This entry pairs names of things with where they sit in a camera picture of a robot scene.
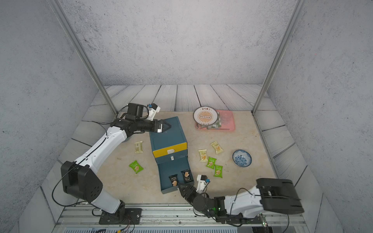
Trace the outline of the green cookie packet two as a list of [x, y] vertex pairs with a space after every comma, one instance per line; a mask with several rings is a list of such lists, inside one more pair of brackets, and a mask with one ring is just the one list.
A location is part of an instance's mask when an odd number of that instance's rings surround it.
[[206, 167], [214, 169], [215, 168], [215, 163], [216, 163], [216, 158], [209, 157]]

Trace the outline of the green cookie packet one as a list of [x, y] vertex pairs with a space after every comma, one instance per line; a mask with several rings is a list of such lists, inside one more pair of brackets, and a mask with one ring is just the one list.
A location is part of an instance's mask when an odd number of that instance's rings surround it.
[[135, 174], [138, 174], [139, 172], [143, 171], [143, 167], [138, 163], [137, 160], [133, 161], [129, 167], [135, 172]]

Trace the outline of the teal bottom drawer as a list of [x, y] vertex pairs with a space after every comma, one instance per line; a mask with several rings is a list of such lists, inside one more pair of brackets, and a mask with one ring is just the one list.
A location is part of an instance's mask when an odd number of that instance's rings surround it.
[[182, 157], [158, 164], [160, 189], [162, 194], [177, 191], [182, 184], [194, 185], [188, 157]]

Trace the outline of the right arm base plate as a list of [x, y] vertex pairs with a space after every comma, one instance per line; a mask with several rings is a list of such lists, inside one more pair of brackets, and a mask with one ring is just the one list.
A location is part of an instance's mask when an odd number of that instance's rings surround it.
[[229, 215], [227, 211], [223, 208], [217, 207], [214, 211], [214, 218], [217, 222], [230, 225], [244, 225], [244, 224], [260, 224], [262, 223], [260, 217], [256, 216], [254, 218], [246, 218], [242, 213], [238, 215]]

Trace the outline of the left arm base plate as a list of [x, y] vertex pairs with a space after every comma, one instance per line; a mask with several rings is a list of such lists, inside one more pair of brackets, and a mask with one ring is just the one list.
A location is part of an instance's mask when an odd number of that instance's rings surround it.
[[116, 213], [110, 214], [102, 211], [100, 225], [138, 225], [142, 214], [141, 208], [122, 208]]

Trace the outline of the black cookie packet two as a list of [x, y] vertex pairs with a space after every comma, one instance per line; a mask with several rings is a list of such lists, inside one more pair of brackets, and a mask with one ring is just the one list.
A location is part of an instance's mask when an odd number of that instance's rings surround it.
[[183, 178], [184, 183], [194, 182], [191, 170], [183, 170], [182, 171], [182, 178]]

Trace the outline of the yellow cookie packet two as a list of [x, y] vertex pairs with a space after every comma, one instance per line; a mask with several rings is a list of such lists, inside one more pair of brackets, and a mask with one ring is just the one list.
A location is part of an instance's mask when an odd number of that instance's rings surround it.
[[213, 147], [216, 154], [224, 152], [223, 148], [219, 145], [217, 141], [212, 142], [210, 145]]

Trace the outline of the black cookie packet one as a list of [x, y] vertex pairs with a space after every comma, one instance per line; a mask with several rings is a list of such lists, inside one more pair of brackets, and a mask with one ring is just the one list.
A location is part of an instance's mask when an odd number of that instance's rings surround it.
[[169, 176], [172, 186], [178, 186], [178, 177], [177, 174]]

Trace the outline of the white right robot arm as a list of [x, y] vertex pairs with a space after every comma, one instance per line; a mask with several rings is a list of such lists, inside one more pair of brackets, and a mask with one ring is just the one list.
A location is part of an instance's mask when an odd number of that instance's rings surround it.
[[210, 198], [191, 184], [180, 184], [181, 196], [195, 211], [232, 226], [249, 224], [264, 212], [298, 215], [304, 212], [294, 184], [288, 179], [260, 178], [250, 190], [240, 188], [233, 196]]

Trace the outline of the yellow drawer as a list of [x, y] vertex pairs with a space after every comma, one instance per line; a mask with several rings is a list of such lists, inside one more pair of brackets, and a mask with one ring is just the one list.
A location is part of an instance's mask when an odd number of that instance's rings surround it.
[[159, 157], [166, 156], [166, 155], [169, 155], [169, 154], [173, 154], [173, 153], [176, 153], [176, 152], [180, 152], [180, 151], [183, 151], [183, 150], [187, 150], [187, 142], [177, 144], [177, 145], [172, 145], [172, 146], [165, 147], [165, 148], [161, 148], [161, 149], [158, 149], [158, 150], [154, 150], [153, 155], [154, 155], [155, 158], [159, 158]]

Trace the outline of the teal drawer cabinet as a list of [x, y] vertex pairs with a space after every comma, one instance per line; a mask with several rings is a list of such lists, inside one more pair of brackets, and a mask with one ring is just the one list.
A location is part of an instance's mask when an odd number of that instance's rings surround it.
[[[179, 117], [174, 116], [165, 119], [165, 121], [172, 126], [169, 130], [163, 133], [150, 133], [152, 152], [154, 150], [187, 142]], [[158, 165], [182, 157], [188, 157], [188, 150], [183, 150], [159, 158], [154, 157], [154, 159]]]

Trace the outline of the yellow cookie packet one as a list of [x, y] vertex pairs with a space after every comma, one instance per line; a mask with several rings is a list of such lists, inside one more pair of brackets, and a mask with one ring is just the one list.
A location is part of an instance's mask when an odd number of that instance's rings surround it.
[[143, 153], [143, 141], [135, 143], [135, 153]]

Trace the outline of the yellow cookie packet three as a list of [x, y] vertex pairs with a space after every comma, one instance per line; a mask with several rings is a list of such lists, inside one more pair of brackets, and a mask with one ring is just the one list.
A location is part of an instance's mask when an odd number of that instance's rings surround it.
[[207, 149], [200, 149], [198, 150], [200, 155], [200, 162], [207, 162], [208, 161], [208, 155], [207, 155]]

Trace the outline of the green cookie packet three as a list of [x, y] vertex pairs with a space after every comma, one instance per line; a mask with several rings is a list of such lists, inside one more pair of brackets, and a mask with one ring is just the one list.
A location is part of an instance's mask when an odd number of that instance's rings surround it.
[[215, 168], [214, 177], [222, 178], [222, 170], [223, 170], [223, 166], [215, 165], [214, 168]]

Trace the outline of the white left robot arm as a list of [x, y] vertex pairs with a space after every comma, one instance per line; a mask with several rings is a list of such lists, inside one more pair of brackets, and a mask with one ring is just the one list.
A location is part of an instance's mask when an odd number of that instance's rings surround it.
[[66, 194], [82, 199], [108, 214], [119, 214], [125, 207], [123, 201], [113, 197], [103, 187], [97, 173], [105, 160], [126, 139], [144, 132], [163, 133], [171, 128], [165, 120], [155, 119], [160, 107], [129, 103], [121, 117], [110, 123], [105, 134], [75, 161], [61, 166], [61, 183]]

